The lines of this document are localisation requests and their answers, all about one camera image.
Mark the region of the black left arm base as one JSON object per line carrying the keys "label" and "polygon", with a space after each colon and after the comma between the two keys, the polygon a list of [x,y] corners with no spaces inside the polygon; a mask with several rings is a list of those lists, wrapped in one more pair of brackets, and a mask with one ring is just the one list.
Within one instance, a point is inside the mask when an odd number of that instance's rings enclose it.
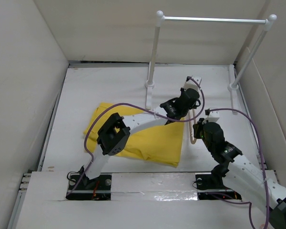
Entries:
{"label": "black left arm base", "polygon": [[101,174],[94,179],[88,179],[86,175],[79,181],[83,168],[80,171],[70,171],[67,174],[69,181],[66,199],[67,200],[91,200],[107,201],[111,200],[112,175]]}

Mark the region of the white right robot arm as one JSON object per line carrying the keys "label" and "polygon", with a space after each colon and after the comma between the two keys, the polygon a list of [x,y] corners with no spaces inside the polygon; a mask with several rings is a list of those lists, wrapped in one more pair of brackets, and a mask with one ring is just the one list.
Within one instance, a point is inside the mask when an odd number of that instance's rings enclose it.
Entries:
{"label": "white right robot arm", "polygon": [[286,187],[264,178],[260,168],[224,138],[219,124],[204,119],[193,125],[194,136],[202,139],[212,158],[218,163],[211,171],[212,185],[236,191],[269,217],[275,229],[286,229]]}

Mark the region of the yellow trousers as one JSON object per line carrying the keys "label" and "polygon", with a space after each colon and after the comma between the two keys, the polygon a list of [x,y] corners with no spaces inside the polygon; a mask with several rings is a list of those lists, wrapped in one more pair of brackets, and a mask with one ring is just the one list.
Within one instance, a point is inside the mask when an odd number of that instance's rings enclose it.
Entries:
{"label": "yellow trousers", "polygon": [[[129,106],[118,106],[104,114],[92,128],[87,140],[90,152],[97,145],[98,130],[113,113],[128,116],[142,113],[141,110]],[[117,157],[126,157],[177,167],[180,162],[184,123],[171,123],[155,126],[132,134],[123,151]]]}

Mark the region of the wooden clothes hanger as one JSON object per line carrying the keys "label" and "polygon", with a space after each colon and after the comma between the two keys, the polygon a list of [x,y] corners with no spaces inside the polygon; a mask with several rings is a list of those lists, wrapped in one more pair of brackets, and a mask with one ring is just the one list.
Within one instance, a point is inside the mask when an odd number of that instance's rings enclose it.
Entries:
{"label": "wooden clothes hanger", "polygon": [[197,123],[196,117],[195,117],[195,110],[192,109],[188,112],[188,119],[192,119],[192,121],[188,122],[189,124],[189,137],[190,137],[190,143],[194,145],[196,143],[196,138],[194,137],[194,128],[193,125]]}

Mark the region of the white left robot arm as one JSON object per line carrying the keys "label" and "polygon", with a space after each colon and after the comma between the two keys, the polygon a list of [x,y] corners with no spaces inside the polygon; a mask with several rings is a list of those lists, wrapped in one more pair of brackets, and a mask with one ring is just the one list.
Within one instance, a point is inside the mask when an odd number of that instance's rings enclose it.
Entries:
{"label": "white left robot arm", "polygon": [[202,92],[199,93],[195,89],[181,88],[179,97],[170,99],[153,110],[144,110],[128,103],[115,104],[96,118],[89,131],[93,129],[105,113],[120,105],[137,108],[142,110],[142,113],[129,116],[113,113],[100,127],[97,132],[96,149],[90,153],[91,159],[88,164],[81,167],[80,183],[86,189],[95,187],[96,179],[100,176],[102,168],[109,160],[109,157],[124,150],[131,135],[155,126],[186,122],[182,118],[186,117],[188,111],[204,106],[205,98]]}

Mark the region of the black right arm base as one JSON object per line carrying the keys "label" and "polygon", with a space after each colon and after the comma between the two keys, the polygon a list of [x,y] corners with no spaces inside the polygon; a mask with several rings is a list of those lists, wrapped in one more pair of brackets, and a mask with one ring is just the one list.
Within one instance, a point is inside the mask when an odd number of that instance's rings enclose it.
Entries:
{"label": "black right arm base", "polygon": [[197,190],[198,200],[242,200],[240,194],[224,186],[221,178],[211,171],[196,172],[192,186]]}

